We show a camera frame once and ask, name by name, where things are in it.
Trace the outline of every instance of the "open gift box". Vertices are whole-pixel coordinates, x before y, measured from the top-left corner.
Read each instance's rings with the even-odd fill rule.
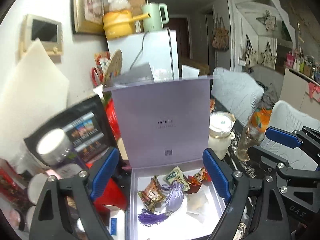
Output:
[[[194,175],[204,165],[202,152],[208,146],[209,79],[178,80],[121,88],[112,92],[124,146],[132,166],[130,192],[131,240],[195,239],[210,235],[225,204],[213,184],[202,184],[206,198],[204,220],[182,206],[161,224],[145,227],[138,221],[144,207],[137,191],[144,190],[150,178],[163,177],[179,166],[185,176]],[[158,212],[166,212],[164,201]]]

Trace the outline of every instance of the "blue gripper pad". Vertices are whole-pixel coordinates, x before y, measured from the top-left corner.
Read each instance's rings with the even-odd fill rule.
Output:
[[[217,162],[211,156],[208,149],[204,150],[202,154],[202,160],[205,168],[207,169],[214,187],[216,188],[218,195],[224,198],[226,203],[231,200],[231,193],[229,190],[229,182],[222,170],[218,166]]]
[[[271,141],[280,143],[292,149],[301,146],[301,142],[295,134],[288,133],[272,126],[267,128],[266,137]]]
[[[101,165],[101,168],[95,175],[94,179],[92,180],[92,189],[90,198],[92,201],[95,201],[98,197],[102,196],[111,175],[113,174],[117,164],[119,161],[119,151],[118,149],[114,148],[112,152],[109,154],[107,159]]]

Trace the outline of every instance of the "brown door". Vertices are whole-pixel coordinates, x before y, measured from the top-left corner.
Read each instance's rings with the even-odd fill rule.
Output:
[[[178,57],[190,58],[188,21],[186,18],[169,18],[169,23],[164,28],[176,31]]]

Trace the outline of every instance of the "yellow pot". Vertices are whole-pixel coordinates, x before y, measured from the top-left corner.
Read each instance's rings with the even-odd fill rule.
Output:
[[[108,12],[103,17],[103,29],[108,40],[117,39],[134,34],[134,22],[148,17],[150,17],[148,13],[132,17],[129,10]]]

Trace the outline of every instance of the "gold picture frame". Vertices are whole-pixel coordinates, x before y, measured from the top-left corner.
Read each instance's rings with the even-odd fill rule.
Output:
[[[103,0],[71,1],[73,33],[104,35]]]

